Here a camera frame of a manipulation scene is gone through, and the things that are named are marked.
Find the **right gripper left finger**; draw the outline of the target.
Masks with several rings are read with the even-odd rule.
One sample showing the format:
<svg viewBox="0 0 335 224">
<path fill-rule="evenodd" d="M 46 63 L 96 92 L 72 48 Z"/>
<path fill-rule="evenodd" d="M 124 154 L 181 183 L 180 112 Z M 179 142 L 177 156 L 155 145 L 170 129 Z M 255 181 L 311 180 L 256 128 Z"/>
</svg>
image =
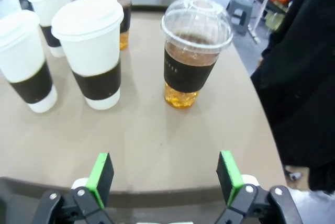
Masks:
<svg viewBox="0 0 335 224">
<path fill-rule="evenodd" d="M 66 195 L 46 191 L 39 200 L 32 223 L 113 223 L 105 211 L 114 168 L 109 153 L 100 153 L 87 182 Z"/>
</svg>

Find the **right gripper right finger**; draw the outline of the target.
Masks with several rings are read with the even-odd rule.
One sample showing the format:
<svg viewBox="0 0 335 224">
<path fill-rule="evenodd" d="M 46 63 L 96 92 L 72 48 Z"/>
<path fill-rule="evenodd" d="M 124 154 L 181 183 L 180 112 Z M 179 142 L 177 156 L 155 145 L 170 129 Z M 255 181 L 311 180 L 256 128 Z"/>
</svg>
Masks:
<svg viewBox="0 0 335 224">
<path fill-rule="evenodd" d="M 243 223 L 248 218 L 260 223 L 302 223 L 287 187 L 276 185 L 268 191 L 243 181 L 230 151 L 222 150 L 216 169 L 226 209 L 215 223 Z"/>
</svg>

